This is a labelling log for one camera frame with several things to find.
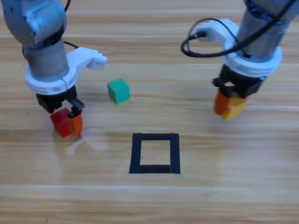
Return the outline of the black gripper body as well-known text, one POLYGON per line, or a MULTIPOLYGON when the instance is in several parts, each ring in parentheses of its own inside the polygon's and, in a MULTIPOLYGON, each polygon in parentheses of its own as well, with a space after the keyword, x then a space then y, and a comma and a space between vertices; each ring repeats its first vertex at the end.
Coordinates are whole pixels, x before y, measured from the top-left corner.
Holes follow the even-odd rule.
POLYGON ((65 92, 54 95, 42 95, 36 93, 36 98, 39 105, 45 109, 48 113, 53 113, 56 109, 62 107, 62 103, 65 100, 76 98, 76 87, 73 86, 65 92))
POLYGON ((219 77, 213 80, 213 85, 226 97, 239 95, 246 98, 257 93, 266 77, 248 77, 232 71, 227 65, 223 65, 219 77))

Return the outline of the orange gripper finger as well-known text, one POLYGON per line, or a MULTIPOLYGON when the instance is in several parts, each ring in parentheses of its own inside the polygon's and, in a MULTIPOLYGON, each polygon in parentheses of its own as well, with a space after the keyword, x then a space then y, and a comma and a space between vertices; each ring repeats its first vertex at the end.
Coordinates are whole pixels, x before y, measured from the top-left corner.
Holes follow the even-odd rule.
POLYGON ((77 98, 68 98, 67 101, 72 105, 67 115, 69 130, 72 134, 80 136, 83 129, 82 110, 85 105, 77 98))
POLYGON ((218 91, 214 102, 214 112, 217 115, 226 113, 231 107, 232 99, 232 97, 227 97, 221 91, 218 91))

